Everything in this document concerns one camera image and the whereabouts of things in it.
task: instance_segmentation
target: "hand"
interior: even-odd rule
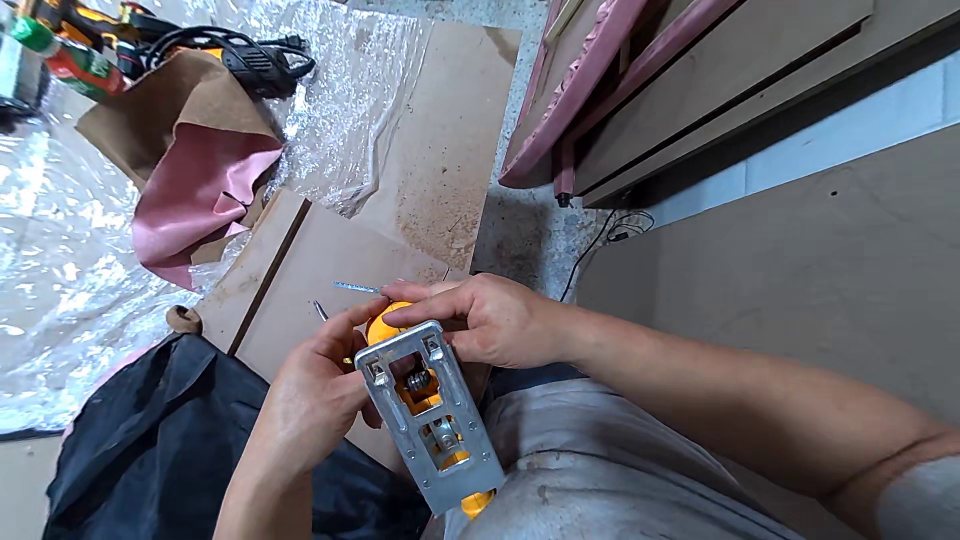
[[[506,278],[480,274],[429,286],[395,282],[380,294],[414,303],[383,316],[392,327],[409,328],[430,319],[466,320],[467,330],[444,336],[464,362],[529,368],[568,360],[566,341],[576,308]]]
[[[377,298],[326,321],[289,356],[267,393],[248,448],[270,463],[283,463],[290,475],[311,471],[353,425],[357,411],[371,428],[380,427],[363,374],[343,359],[367,346],[353,328],[389,304]]]

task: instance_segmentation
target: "cable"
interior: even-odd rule
[[[616,210],[611,210],[610,215],[607,216],[607,221],[603,222],[603,227],[600,228],[600,233],[593,238],[593,241],[590,242],[590,245],[584,250],[582,254],[577,258],[577,261],[573,263],[573,268],[570,269],[570,278],[566,280],[566,287],[564,287],[564,294],[560,296],[560,301],[563,302],[566,299],[566,293],[570,291],[570,284],[573,283],[573,276],[577,273],[577,266],[580,265],[580,261],[590,253],[590,250],[593,249],[593,246],[600,241],[600,237],[603,236],[604,231],[607,229],[607,226],[610,225],[610,220],[613,218],[613,215],[616,214]]]
[[[640,234],[640,233],[646,233],[647,231],[650,231],[651,229],[653,229],[654,224],[656,223],[654,216],[650,215],[650,212],[646,210],[635,210],[616,218],[613,221],[613,226],[610,227],[610,231],[607,232],[607,226],[610,225],[610,220],[613,219],[613,215],[616,213],[617,213],[617,210],[611,210],[610,215],[607,216],[607,220],[604,221],[603,223],[603,227],[600,228],[600,232],[597,233],[597,236],[593,238],[593,241],[590,242],[590,244],[587,246],[584,252],[580,254],[580,256],[577,258],[577,261],[573,263],[573,268],[570,269],[570,277],[566,280],[566,287],[564,287],[564,294],[560,296],[561,302],[566,300],[566,293],[570,292],[570,286],[573,284],[573,277],[577,274],[577,266],[580,266],[580,263],[584,260],[587,254],[590,253],[590,250],[593,249],[593,246],[595,246],[596,243],[600,241],[600,238],[603,237],[604,233],[607,233],[608,242],[615,242],[618,240],[615,238],[616,234],[614,234],[614,232],[616,232],[618,228],[627,229],[628,231],[633,231],[634,233]],[[650,220],[650,225],[647,226],[646,229],[644,229],[639,225],[634,225],[633,223],[624,223],[624,220],[630,219],[631,217],[634,217],[637,215],[645,217]]]
[[[253,68],[253,66],[251,66],[243,57],[243,55],[237,52],[237,50],[234,48],[233,42],[235,40],[242,41],[245,45],[253,48],[263,57],[265,57],[278,72],[284,73],[296,80],[313,70],[314,66],[316,66],[316,61],[310,58],[309,55],[304,53],[299,48],[285,46],[286,44],[294,42],[301,43],[299,39],[293,40],[292,38],[293,37],[285,37],[284,39],[273,39],[257,42],[251,39],[249,36],[217,26],[192,26],[175,30],[160,37],[149,49],[147,49],[145,53],[143,53],[143,64],[147,69],[155,69],[166,59],[167,53],[170,51],[170,49],[177,46],[191,49],[221,48],[224,49],[225,52],[230,52],[237,60],[239,60],[243,66],[260,81],[261,84],[270,86],[274,89],[274,91],[282,93],[283,88],[281,88],[276,81],[264,77],[259,70]],[[266,49],[263,48],[263,44],[274,46],[274,48],[282,54],[294,55],[305,61],[293,68],[290,68],[289,66],[283,66],[274,58],[273,55],[268,53]]]

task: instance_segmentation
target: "bubble wrap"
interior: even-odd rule
[[[116,12],[108,2],[86,4]],[[286,144],[270,188],[289,186],[346,216],[360,209],[376,190],[430,23],[327,0],[145,5],[184,26],[305,38],[318,69],[294,98],[267,104]],[[54,82],[42,117],[0,135],[0,433],[65,427],[110,366],[169,332],[168,307],[200,299],[137,261],[138,193],[73,128],[91,105]],[[191,269],[200,292],[249,236],[234,238],[223,261]]]

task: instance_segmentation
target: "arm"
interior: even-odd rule
[[[876,535],[876,498],[890,480],[960,454],[956,430],[829,371],[652,331],[495,276],[449,286],[385,287],[420,301],[385,322],[466,318],[469,330],[449,336],[464,361],[568,362],[708,449],[819,498],[867,534]]]
[[[311,472],[347,434],[363,410],[378,427],[363,374],[343,363],[366,347],[353,328],[389,304],[380,298],[344,311],[287,357],[267,392],[233,472],[214,538],[309,538]]]

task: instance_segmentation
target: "green bottle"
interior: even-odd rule
[[[124,91],[123,73],[104,56],[72,39],[62,39],[30,17],[19,17],[11,36],[43,57],[50,72],[78,93],[100,101]]]

